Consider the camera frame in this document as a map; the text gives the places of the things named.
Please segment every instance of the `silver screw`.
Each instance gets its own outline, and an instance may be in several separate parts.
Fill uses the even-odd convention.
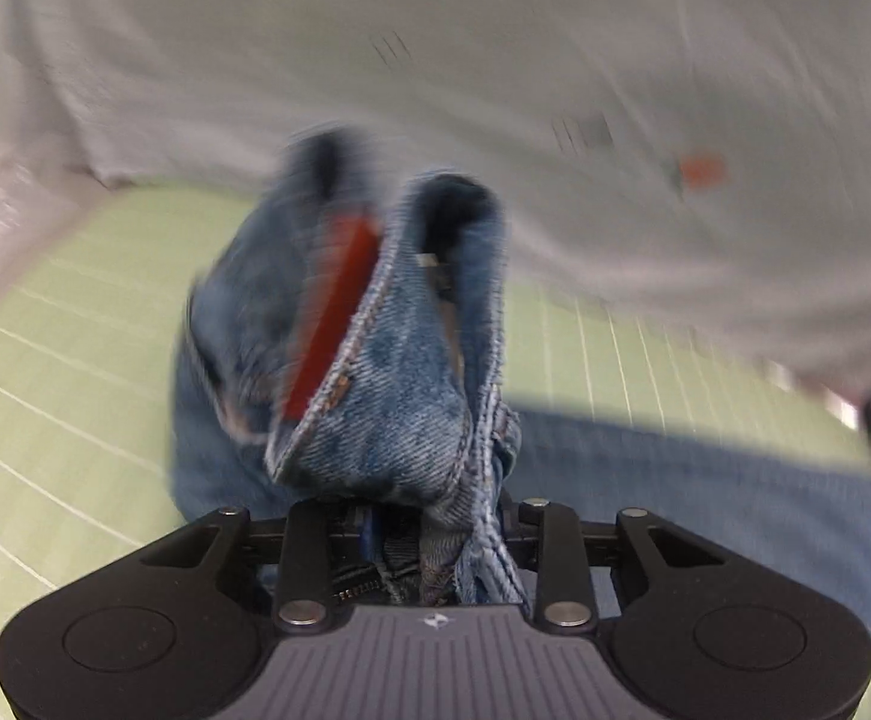
[[[559,628],[577,628],[592,619],[592,611],[575,601],[559,601],[546,607],[544,618]]]
[[[289,601],[279,609],[279,616],[290,625],[316,625],[325,619],[326,608],[318,601]]]

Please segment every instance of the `green striped surface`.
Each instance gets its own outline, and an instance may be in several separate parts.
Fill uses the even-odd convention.
[[[0,301],[0,628],[178,524],[164,469],[179,310],[249,207],[125,191]],[[515,402],[871,469],[857,434],[739,362],[535,288],[512,286],[507,309]]]

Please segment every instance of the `white logo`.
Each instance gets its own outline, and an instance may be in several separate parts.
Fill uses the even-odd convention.
[[[450,617],[446,617],[441,611],[434,611],[427,617],[422,618],[422,622],[436,631],[441,631],[448,623],[454,622]]]

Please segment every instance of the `white sheet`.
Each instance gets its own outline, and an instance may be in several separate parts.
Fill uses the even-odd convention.
[[[289,133],[358,122],[393,179],[491,185],[518,269],[869,384],[871,0],[16,5],[17,52],[107,181],[256,187]],[[686,191],[701,152],[727,178]]]

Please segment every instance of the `denim fabric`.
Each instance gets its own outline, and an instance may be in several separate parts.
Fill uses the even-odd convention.
[[[505,482],[516,500],[544,497],[601,522],[651,509],[835,598],[871,631],[870,476],[553,413],[520,410],[520,422]],[[595,589],[609,611],[610,584]]]
[[[499,397],[504,219],[484,188],[444,174],[414,183],[388,215],[369,288],[306,414],[278,419],[323,210],[371,201],[352,136],[326,138],[303,143],[193,290],[176,365],[179,509],[279,517],[326,493],[416,507],[423,603],[451,590],[462,603],[523,602],[496,521],[519,434]],[[461,375],[421,255],[448,274]]]

